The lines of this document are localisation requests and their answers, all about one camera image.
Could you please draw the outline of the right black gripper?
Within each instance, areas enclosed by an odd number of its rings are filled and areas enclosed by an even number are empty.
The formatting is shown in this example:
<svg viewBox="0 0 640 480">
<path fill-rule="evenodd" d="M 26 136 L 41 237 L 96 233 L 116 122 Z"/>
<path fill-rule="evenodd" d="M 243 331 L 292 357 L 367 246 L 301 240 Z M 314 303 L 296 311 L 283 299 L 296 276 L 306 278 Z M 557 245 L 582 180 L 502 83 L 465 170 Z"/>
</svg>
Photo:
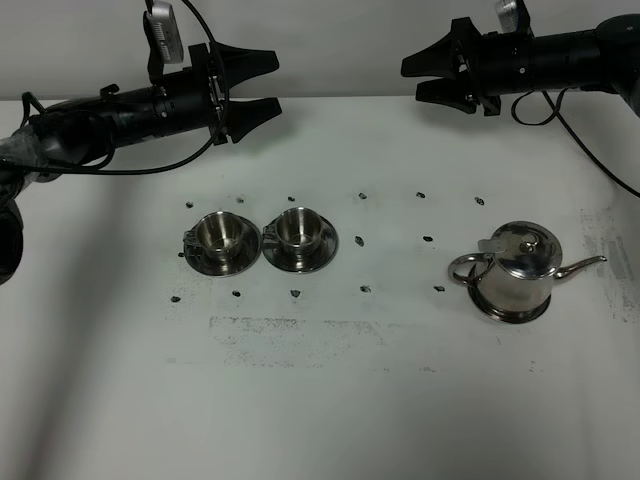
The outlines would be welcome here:
<svg viewBox="0 0 640 480">
<path fill-rule="evenodd" d="M 517 48 L 525 30 L 481 34 L 469 17 L 454 19 L 451 31 L 433 45 L 402 60 L 405 78 L 435 79 L 417 85 L 418 102 L 473 114 L 481 106 L 485 116 L 501 113 L 501 96 L 509 91 L 509 69 L 517 64 Z"/>
</svg>

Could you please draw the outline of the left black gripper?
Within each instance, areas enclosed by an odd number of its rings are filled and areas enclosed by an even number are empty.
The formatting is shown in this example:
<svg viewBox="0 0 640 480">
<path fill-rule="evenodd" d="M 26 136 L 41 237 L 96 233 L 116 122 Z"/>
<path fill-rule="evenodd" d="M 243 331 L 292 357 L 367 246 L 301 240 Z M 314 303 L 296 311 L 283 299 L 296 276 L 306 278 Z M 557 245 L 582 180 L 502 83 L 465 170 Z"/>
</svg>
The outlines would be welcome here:
<svg viewBox="0 0 640 480">
<path fill-rule="evenodd" d="M 272 50 L 255 50 L 217 44 L 224 71 L 217 76 L 220 92 L 247 80 L 275 72 L 279 60 Z M 160 78 L 160 124 L 163 136 L 208 128 L 214 145 L 236 144 L 247 134 L 281 114 L 277 98 L 231 101 L 225 126 L 222 101 L 215 92 L 213 54 L 205 44 L 188 47 L 191 66 Z"/>
</svg>

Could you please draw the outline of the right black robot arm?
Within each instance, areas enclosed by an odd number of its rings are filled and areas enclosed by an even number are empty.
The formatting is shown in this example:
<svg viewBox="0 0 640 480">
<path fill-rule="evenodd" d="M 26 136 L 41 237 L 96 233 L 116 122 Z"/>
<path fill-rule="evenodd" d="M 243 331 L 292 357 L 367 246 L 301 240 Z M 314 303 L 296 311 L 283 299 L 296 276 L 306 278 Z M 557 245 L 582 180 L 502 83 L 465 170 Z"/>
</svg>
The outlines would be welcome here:
<svg viewBox="0 0 640 480">
<path fill-rule="evenodd" d="M 639 17 L 621 15 L 592 30 L 536 37 L 528 25 L 480 33 L 468 17 L 438 42 L 403 59 L 420 102 L 467 114 L 501 112 L 504 95 L 580 89 L 619 95 L 639 110 Z"/>
</svg>

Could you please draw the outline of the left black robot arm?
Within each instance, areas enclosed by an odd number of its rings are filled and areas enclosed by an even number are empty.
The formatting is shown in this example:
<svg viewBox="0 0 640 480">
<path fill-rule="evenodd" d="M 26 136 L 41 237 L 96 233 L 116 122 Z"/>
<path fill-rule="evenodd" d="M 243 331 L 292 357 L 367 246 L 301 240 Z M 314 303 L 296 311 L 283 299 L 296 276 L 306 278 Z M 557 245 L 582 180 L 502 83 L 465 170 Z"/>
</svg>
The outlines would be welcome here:
<svg viewBox="0 0 640 480">
<path fill-rule="evenodd" d="M 43 107 L 22 96 L 20 127 L 1 141 L 1 280 L 19 267 L 24 248 L 17 196 L 34 182 L 64 174 L 107 174 L 117 149 L 206 129 L 209 146 L 237 143 L 282 112 L 275 98 L 229 101 L 228 91 L 276 71 L 273 51 L 220 43 L 189 48 L 191 64 L 159 73 L 150 86 L 121 92 L 111 84 L 93 98 Z"/>
</svg>

